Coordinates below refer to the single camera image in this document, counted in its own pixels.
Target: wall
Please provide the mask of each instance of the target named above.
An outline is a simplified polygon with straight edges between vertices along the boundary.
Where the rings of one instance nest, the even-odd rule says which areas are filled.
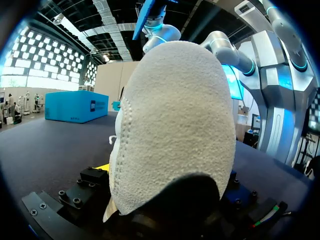
[[[112,62],[98,66],[94,92],[109,96],[109,111],[114,111],[112,103],[119,101],[121,90],[138,63],[138,61]]]
[[[256,115],[260,116],[258,105],[257,105],[256,101],[254,100],[254,98],[252,97],[251,93],[247,89],[244,89],[243,101],[244,101],[244,103],[240,100],[239,101],[239,105],[241,107],[243,107],[244,104],[245,104],[245,106],[248,107],[249,109],[251,107],[251,104],[253,103],[252,108],[250,109],[250,111],[248,111],[248,118],[246,120],[246,125],[247,126],[251,126],[251,124],[252,124],[252,114],[256,114]]]
[[[46,93],[61,92],[63,90],[38,87],[0,87],[0,93],[4,92],[4,101],[8,100],[9,94],[11,94],[16,103],[18,103],[19,97],[25,95],[27,91],[30,93],[30,104],[32,105],[34,104],[35,94],[43,95],[43,99],[46,100]]]

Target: beige wall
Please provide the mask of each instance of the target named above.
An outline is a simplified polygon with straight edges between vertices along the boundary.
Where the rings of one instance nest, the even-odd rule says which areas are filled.
[[[138,63],[138,61],[112,62],[98,66],[94,92],[109,96],[109,111],[113,111],[112,103],[119,101],[121,90]]]

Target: person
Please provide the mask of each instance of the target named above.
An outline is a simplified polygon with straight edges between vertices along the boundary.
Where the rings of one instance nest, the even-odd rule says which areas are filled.
[[[20,114],[20,107],[16,102],[14,102],[14,115],[19,115]]]
[[[12,117],[12,120],[15,121],[15,100],[14,97],[9,93],[9,109],[10,109],[10,115]]]

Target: floor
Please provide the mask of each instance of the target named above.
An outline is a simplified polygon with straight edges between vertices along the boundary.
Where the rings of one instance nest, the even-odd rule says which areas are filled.
[[[29,122],[31,122],[33,120],[42,119],[44,117],[45,117],[45,113],[44,112],[30,113],[29,115],[23,115],[21,123],[10,124],[10,125],[2,124],[2,128],[0,128],[0,133],[6,131],[8,129],[12,129],[12,128],[18,127],[18,126],[20,126],[22,124],[29,123]]]

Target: monitor screen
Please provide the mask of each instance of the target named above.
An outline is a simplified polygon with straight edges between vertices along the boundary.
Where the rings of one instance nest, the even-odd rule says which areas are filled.
[[[241,96],[244,95],[244,86],[242,86],[239,81],[239,70],[229,65],[222,65],[222,68],[226,75],[226,79],[228,80],[231,98],[242,100]]]

